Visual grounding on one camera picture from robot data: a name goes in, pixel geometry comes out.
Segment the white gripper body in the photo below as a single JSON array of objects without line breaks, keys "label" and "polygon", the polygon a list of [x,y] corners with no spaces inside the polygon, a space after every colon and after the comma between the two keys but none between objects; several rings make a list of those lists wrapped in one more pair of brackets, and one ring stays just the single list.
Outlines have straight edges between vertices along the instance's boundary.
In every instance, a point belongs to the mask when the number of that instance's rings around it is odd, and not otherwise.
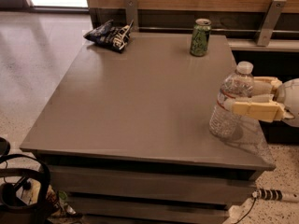
[{"label": "white gripper body", "polygon": [[299,127],[299,78],[284,82],[278,87],[276,101],[283,106],[282,121]]}]

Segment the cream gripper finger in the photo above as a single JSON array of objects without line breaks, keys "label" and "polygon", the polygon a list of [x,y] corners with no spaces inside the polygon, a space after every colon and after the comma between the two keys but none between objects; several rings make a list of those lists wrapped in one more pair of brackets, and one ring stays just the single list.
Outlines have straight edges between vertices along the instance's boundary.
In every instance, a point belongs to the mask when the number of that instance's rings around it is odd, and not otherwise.
[{"label": "cream gripper finger", "polygon": [[265,122],[281,120],[283,106],[273,100],[273,94],[228,98],[223,106],[233,114]]},{"label": "cream gripper finger", "polygon": [[277,77],[254,77],[252,95],[275,94],[282,81]]}]

